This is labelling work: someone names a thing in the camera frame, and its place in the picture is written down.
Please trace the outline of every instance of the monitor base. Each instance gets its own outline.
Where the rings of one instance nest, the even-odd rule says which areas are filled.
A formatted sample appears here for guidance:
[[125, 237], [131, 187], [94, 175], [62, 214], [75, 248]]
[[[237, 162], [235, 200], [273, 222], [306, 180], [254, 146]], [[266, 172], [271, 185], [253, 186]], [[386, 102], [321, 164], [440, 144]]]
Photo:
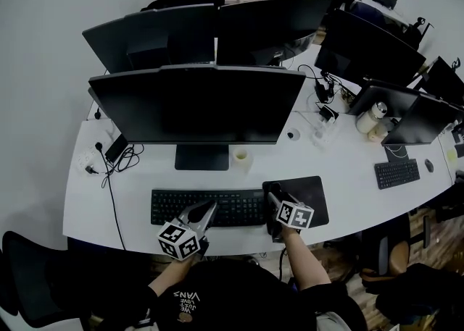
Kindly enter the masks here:
[[389, 162], [408, 161], [409, 156], [407, 155], [406, 146], [384, 146], [386, 158]]
[[174, 167], [176, 170], [228, 170], [229, 146], [178, 145]]

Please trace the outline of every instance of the mouse pad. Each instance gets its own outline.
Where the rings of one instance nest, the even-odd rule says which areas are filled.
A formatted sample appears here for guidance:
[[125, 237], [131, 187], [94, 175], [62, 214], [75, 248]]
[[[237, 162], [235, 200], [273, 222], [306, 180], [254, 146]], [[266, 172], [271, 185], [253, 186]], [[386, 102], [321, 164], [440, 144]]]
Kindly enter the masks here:
[[[320, 177], [300, 177], [297, 179], [271, 180], [262, 184], [265, 194], [272, 183], [280, 183], [282, 191], [290, 193], [298, 201], [314, 209], [311, 227], [319, 227], [328, 224], [328, 211], [326, 196]], [[265, 201], [266, 211], [270, 211], [268, 201]]]

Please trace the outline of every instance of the white cup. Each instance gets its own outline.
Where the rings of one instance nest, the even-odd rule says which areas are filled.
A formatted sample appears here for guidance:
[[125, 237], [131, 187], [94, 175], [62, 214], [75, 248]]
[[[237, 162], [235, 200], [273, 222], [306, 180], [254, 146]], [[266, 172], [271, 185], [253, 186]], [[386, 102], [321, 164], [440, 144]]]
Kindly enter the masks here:
[[248, 172], [252, 167], [252, 154], [243, 147], [238, 147], [233, 150], [232, 159], [233, 163], [244, 172]]

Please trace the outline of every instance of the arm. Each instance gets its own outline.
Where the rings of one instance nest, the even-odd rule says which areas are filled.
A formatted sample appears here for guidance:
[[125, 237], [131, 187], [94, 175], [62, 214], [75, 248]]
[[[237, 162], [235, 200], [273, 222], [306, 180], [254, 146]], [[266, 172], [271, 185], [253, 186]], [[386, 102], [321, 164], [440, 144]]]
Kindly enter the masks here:
[[194, 261], [194, 255], [184, 261], [174, 260], [162, 273], [156, 277], [149, 287], [158, 295], [161, 296], [169, 287], [179, 283], [185, 278]]
[[287, 248], [291, 270], [299, 290], [324, 283], [331, 283], [326, 270], [306, 247], [298, 232], [282, 225], [282, 237]]

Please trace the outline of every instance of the black keyboard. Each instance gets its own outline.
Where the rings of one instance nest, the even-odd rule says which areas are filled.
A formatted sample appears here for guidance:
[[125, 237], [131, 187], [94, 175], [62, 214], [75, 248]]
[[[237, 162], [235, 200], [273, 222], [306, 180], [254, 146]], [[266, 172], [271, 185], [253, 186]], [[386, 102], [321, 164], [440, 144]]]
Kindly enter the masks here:
[[200, 201], [218, 203], [213, 227], [263, 225], [264, 192], [249, 190], [152, 190], [152, 224], [163, 225]]
[[385, 162], [376, 164], [374, 167], [380, 189], [396, 187], [421, 178], [418, 163], [414, 159], [403, 162]]

